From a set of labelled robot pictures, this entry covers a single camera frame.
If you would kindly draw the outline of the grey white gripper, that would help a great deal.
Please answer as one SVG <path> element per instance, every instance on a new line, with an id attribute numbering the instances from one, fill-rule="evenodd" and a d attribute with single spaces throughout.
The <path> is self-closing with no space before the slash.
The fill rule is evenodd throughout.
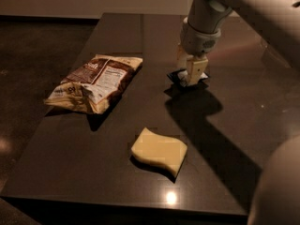
<path id="1" fill-rule="evenodd" d="M 210 53 L 217 45 L 221 30 L 207 34 L 194 29 L 188 18 L 183 20 L 180 32 L 180 44 L 177 46 L 176 65 L 178 68 L 187 68 L 187 85 L 198 83 L 208 65 L 208 59 L 203 53 Z"/>

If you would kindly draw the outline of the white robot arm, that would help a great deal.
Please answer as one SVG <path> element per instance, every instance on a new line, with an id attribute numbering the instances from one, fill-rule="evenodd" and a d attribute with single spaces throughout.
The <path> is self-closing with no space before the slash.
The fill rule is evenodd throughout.
<path id="1" fill-rule="evenodd" d="M 220 26 L 236 12 L 289 65 L 300 68 L 299 0 L 193 0 L 183 21 L 178 62 L 212 51 Z M 300 136 L 269 158 L 256 186 L 247 225 L 300 225 Z"/>

